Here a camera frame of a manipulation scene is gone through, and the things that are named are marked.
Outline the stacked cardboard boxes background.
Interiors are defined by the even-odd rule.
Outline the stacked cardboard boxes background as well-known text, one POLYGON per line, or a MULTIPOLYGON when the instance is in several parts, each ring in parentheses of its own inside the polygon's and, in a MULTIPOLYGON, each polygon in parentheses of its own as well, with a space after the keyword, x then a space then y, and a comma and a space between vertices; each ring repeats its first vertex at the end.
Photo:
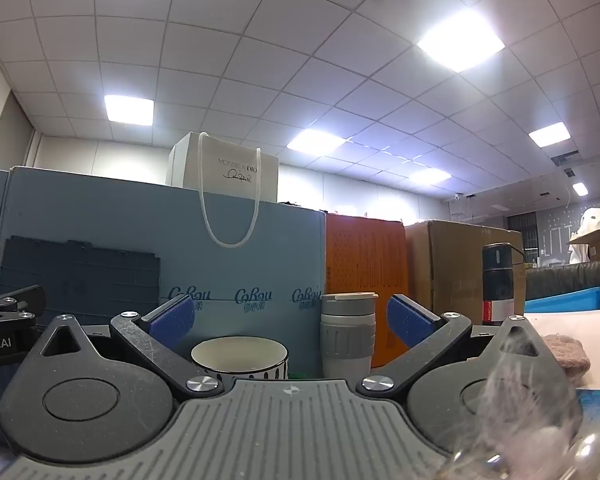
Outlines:
POLYGON ((569 263, 600 261, 600 207, 588 208, 568 242, 569 263))

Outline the orange cardboard box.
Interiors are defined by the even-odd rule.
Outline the orange cardboard box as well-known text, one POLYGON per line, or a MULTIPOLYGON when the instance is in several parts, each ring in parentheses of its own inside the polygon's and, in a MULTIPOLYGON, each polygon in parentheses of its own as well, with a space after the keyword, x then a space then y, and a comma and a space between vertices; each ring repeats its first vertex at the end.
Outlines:
POLYGON ((407 350, 390 330, 392 295, 408 292, 404 225, 399 221, 326 216, 326 292, 374 292, 376 337, 372 367, 388 364, 407 350))

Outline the dark blue thermos bottle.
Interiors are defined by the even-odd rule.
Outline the dark blue thermos bottle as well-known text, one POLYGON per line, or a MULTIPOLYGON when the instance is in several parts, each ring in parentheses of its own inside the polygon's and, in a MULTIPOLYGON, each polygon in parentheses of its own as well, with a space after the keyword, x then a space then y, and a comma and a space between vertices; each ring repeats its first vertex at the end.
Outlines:
POLYGON ((509 243, 482 248, 482 322, 501 325, 515 314, 514 255, 522 252, 509 243))

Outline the pink knitted hat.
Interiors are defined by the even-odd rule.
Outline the pink knitted hat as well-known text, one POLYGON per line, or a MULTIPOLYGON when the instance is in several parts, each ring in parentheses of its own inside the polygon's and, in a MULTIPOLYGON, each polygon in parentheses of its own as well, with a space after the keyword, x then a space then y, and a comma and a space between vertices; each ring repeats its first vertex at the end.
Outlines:
POLYGON ((586 354, 582 342, 561 334, 546 335, 543 337, 543 341, 567 377, 575 385, 579 385, 591 368, 591 360, 586 354))

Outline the grey white travel cup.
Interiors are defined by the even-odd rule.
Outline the grey white travel cup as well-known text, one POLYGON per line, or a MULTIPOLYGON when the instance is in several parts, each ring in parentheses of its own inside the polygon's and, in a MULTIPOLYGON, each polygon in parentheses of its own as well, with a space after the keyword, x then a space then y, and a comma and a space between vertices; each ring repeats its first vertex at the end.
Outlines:
POLYGON ((321 352, 325 378, 344 379, 354 387, 370 374, 377 298, 374 292, 322 296, 321 352))

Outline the white striped ceramic bowl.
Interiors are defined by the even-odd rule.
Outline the white striped ceramic bowl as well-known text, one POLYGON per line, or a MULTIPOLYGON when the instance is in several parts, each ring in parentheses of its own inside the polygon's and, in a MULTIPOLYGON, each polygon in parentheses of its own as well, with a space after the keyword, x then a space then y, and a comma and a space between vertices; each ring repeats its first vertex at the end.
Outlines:
POLYGON ((286 380, 289 352, 280 342, 253 336, 212 338, 196 344, 192 361, 225 387, 234 379, 286 380))

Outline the blue plastic tray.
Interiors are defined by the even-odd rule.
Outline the blue plastic tray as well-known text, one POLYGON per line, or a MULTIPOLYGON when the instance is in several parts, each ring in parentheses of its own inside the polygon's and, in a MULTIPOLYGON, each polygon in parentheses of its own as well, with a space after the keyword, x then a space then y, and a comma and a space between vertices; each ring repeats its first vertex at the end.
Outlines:
POLYGON ((562 313, 600 310, 600 286, 527 300, 526 313, 562 313))

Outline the brown cardboard box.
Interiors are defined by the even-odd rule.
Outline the brown cardboard box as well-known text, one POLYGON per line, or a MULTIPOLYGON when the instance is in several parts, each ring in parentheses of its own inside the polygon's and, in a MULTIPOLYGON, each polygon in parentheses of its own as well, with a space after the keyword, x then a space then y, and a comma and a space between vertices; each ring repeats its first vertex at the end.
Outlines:
POLYGON ((482 322, 482 248, 522 248, 517 231, 428 220, 405 229, 407 296, 434 313, 454 311, 482 322))

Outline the large blue cardboard box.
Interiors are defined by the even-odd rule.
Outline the large blue cardboard box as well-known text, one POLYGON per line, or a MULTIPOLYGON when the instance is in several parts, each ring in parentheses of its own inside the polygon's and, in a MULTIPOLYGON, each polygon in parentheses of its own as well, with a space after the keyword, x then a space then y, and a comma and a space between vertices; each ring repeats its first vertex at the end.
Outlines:
POLYGON ((249 335, 277 340, 294 376, 322 374, 321 211, 187 188, 17 167, 7 180, 0 239, 13 235, 148 252, 159 297, 189 294, 195 323, 176 350, 249 335))

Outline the fluffy pearl hair accessory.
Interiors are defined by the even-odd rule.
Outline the fluffy pearl hair accessory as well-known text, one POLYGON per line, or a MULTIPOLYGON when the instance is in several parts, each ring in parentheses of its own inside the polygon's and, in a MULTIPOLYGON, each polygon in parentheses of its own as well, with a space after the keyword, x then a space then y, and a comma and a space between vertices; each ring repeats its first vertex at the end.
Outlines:
POLYGON ((583 422, 574 383, 558 365, 552 382, 516 356, 532 344, 509 336, 504 356, 486 380, 477 406, 477 435, 465 439, 438 479, 596 479, 600 474, 600 430, 583 422))

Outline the black leather sofa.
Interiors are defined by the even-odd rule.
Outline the black leather sofa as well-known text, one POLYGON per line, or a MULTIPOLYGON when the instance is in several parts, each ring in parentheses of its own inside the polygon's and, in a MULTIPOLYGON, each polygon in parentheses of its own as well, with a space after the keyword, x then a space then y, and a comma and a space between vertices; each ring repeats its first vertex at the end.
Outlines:
POLYGON ((526 299, 533 300, 600 287, 600 261, 546 266, 526 272, 526 299))

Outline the white paper gift bag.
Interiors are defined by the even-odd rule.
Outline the white paper gift bag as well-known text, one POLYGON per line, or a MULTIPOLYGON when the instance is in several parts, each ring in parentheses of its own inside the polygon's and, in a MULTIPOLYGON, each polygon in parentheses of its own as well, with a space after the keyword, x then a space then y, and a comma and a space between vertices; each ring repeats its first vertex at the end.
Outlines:
POLYGON ((189 132, 171 148, 166 185, 196 190, 210 238, 220 247, 236 249, 244 246, 253 234, 261 204, 276 202, 278 170, 278 159, 260 148, 244 148, 206 132, 189 132), (207 192, 252 201, 251 219, 241 240, 227 243, 215 235, 208 215, 207 192))

